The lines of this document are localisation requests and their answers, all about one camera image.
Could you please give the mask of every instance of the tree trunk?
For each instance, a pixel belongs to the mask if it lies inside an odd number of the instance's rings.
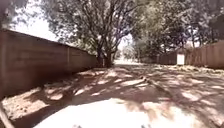
[[[191,26],[191,38],[192,38],[192,46],[195,48],[195,39],[194,39],[194,28]]]
[[[107,56],[104,57],[104,61],[105,61],[105,67],[106,68],[111,68],[113,63],[112,63],[112,55],[111,52],[107,53]]]
[[[97,47],[97,61],[99,67],[103,67],[102,47]]]

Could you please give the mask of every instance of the sandy ground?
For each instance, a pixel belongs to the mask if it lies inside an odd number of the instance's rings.
[[[3,101],[18,128],[216,128],[223,72],[124,63],[94,69]]]

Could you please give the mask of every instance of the vegetation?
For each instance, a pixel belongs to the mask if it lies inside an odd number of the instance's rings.
[[[158,54],[186,48],[189,41],[195,47],[223,38],[223,7],[222,0],[151,0],[132,34],[136,58],[155,62]]]
[[[15,10],[26,0],[19,3],[6,1],[1,6]],[[7,6],[3,7],[0,12],[5,12]],[[130,34],[134,50],[128,56],[150,62],[158,54],[186,48],[189,42],[195,47],[224,38],[222,0],[42,0],[41,8],[60,42],[96,54],[106,67]]]

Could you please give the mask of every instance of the unpaved road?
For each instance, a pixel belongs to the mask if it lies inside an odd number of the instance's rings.
[[[36,128],[216,128],[224,121],[223,93],[222,71],[117,65],[3,103],[18,128],[41,120]]]

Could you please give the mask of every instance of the sunlight patch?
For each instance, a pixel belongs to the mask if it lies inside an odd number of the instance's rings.
[[[140,84],[141,82],[143,82],[143,80],[131,80],[131,81],[123,82],[121,85],[122,86],[131,86],[131,85],[137,86],[137,84]]]

